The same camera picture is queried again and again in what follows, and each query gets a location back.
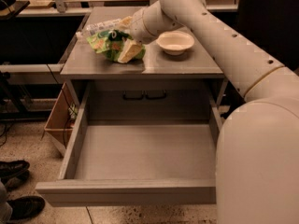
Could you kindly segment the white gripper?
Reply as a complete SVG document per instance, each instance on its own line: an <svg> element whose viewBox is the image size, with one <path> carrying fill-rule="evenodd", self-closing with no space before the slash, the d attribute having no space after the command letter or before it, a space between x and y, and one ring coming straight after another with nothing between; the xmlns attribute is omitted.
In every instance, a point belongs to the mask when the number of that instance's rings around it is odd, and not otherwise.
<svg viewBox="0 0 299 224"><path fill-rule="evenodd" d="M118 58L119 63L128 63L131 61L142 50L142 45L139 43L149 44L155 39L155 36L146 28L144 23L144 12L145 9L142 8L132 17L127 16L120 21L120 27L122 29L128 29L130 27L130 35L134 40L127 39L124 42Z"/></svg>

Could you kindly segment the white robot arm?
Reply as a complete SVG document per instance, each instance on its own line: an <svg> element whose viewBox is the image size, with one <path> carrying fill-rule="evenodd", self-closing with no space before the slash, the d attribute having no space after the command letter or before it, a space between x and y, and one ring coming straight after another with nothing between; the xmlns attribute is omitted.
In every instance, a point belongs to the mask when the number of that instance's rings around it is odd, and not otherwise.
<svg viewBox="0 0 299 224"><path fill-rule="evenodd" d="M299 224L299 77L213 16L204 0L158 0L134 14L130 34L148 44L179 26L245 101L218 138L218 224Z"/></svg>

